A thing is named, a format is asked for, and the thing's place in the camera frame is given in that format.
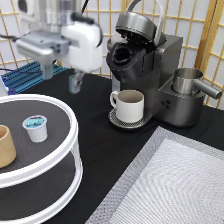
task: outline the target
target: beige cup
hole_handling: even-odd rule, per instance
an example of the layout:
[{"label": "beige cup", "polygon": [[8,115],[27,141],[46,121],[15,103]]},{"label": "beige cup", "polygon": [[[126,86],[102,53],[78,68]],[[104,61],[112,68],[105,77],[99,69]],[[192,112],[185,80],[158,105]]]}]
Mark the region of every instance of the beige cup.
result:
[{"label": "beige cup", "polygon": [[0,125],[0,168],[8,166],[16,158],[16,150],[8,127]]}]

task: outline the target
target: gray mat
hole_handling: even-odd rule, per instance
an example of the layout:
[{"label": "gray mat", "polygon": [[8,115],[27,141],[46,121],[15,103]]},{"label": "gray mat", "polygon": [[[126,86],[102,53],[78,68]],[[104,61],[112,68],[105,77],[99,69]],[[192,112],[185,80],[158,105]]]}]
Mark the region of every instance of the gray mat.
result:
[{"label": "gray mat", "polygon": [[86,224],[109,223],[112,215],[165,138],[224,160],[224,153],[222,151],[159,127],[128,166]]},{"label": "gray mat", "polygon": [[69,153],[46,173],[0,189],[0,222],[25,218],[46,209],[68,190],[74,176],[74,157]]},{"label": "gray mat", "polygon": [[224,160],[165,139],[111,224],[223,223]]},{"label": "gray mat", "polygon": [[[44,142],[31,142],[22,127],[23,121],[33,115],[47,118],[48,138]],[[17,153],[15,161],[0,169],[0,174],[26,167],[46,157],[61,145],[70,131],[69,117],[61,108],[36,100],[1,103],[0,125],[9,127]]]}]

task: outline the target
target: coffee pod lid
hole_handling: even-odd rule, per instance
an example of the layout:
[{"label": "coffee pod lid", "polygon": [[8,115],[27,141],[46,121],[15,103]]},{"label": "coffee pod lid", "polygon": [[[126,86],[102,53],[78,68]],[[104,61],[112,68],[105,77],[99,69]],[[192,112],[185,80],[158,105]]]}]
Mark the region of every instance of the coffee pod lid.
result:
[{"label": "coffee pod lid", "polygon": [[46,125],[46,123],[47,123],[46,117],[42,115],[35,115],[27,118],[23,122],[23,127],[28,130],[36,130]]}]

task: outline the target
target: shoji screen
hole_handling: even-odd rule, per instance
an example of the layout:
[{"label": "shoji screen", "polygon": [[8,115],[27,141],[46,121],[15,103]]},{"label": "shoji screen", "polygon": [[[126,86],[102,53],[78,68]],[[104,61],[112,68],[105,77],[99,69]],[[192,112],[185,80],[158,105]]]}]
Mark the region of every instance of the shoji screen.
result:
[{"label": "shoji screen", "polygon": [[[224,92],[224,0],[219,0],[216,6],[207,46],[204,53],[201,70],[204,81]],[[224,110],[224,97],[213,100],[207,97],[206,104]]]},{"label": "shoji screen", "polygon": [[[184,38],[179,66],[194,67],[196,57],[197,64],[200,64],[204,52],[204,45],[200,44],[201,36],[207,38],[210,20],[214,13],[211,6],[214,6],[217,0],[160,1],[166,13],[164,33]],[[107,40],[115,32],[117,18],[126,9],[129,2],[129,0],[89,0],[85,15],[95,18],[102,26],[104,34],[104,63],[99,70],[95,71],[95,74],[110,77],[110,71],[106,65]],[[16,3],[17,0],[0,0],[0,33],[2,34],[20,35]],[[142,0],[134,11],[148,16],[157,24],[159,10],[154,0]],[[210,20],[205,23],[209,13],[211,14]],[[16,69],[28,62],[27,58],[18,54],[14,43],[0,39],[0,67]]]},{"label": "shoji screen", "polygon": [[[0,1],[0,33],[20,36],[18,24],[18,8],[16,0]],[[17,69],[28,63],[28,59],[17,52],[15,43],[0,39],[0,67]]]}]

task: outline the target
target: coffee machine lid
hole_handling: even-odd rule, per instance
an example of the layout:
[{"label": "coffee machine lid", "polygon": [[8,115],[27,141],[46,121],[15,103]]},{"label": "coffee machine lid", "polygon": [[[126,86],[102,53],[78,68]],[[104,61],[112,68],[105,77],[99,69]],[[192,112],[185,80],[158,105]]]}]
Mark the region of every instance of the coffee machine lid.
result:
[{"label": "coffee machine lid", "polygon": [[140,1],[141,0],[134,0],[128,6],[127,11],[120,14],[116,25],[116,30],[118,33],[121,34],[126,34],[130,32],[138,34],[146,38],[148,41],[152,41],[155,46],[158,46],[166,41],[166,37],[162,33],[165,18],[164,9],[160,4],[159,0],[156,0],[160,9],[160,18],[157,27],[146,16],[132,12],[136,4]]},{"label": "coffee machine lid", "polygon": [[134,12],[123,12],[119,15],[116,30],[129,31],[153,41],[156,32],[156,25],[146,16]]}]

